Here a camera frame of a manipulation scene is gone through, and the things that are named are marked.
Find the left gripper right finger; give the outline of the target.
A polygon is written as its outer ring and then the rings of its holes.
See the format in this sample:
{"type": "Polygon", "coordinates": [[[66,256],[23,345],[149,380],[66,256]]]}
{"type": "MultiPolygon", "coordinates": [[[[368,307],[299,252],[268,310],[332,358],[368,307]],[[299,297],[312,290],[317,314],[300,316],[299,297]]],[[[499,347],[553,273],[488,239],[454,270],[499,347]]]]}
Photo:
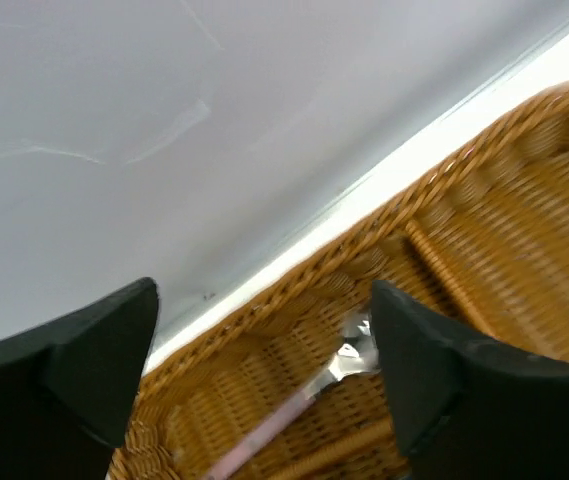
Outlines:
{"type": "Polygon", "coordinates": [[[437,313],[385,281],[371,328],[414,479],[569,479],[569,363],[437,313]]]}

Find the brown wicker cutlery tray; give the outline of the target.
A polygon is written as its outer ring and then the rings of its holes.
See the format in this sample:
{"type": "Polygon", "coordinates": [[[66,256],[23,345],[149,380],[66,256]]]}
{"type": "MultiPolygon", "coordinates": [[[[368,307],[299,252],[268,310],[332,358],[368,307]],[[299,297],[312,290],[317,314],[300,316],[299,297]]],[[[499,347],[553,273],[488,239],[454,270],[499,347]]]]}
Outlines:
{"type": "MultiPolygon", "coordinates": [[[[114,479],[203,475],[339,348],[385,281],[569,363],[569,82],[506,113],[147,374],[114,479]]],[[[414,479],[379,371],[345,378],[228,479],[414,479]]]]}

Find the pink handled spoon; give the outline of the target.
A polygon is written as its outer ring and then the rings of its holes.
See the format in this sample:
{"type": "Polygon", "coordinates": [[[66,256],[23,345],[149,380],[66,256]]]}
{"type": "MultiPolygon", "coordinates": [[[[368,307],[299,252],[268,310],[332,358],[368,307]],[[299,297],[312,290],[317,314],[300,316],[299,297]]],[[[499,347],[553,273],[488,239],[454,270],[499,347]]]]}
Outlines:
{"type": "Polygon", "coordinates": [[[203,475],[205,479],[228,479],[302,415],[325,391],[356,375],[379,371],[379,357],[371,331],[371,313],[360,310],[347,315],[339,348],[310,380],[242,438],[203,475]]]}

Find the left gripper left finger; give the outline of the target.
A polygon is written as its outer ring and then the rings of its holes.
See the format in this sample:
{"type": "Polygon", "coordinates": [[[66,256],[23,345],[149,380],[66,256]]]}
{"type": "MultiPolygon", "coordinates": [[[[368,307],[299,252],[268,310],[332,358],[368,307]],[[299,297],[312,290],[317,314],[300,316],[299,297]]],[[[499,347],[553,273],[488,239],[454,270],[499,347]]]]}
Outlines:
{"type": "Polygon", "coordinates": [[[103,479],[129,426],[159,314],[138,279],[0,341],[0,479],[103,479]]]}

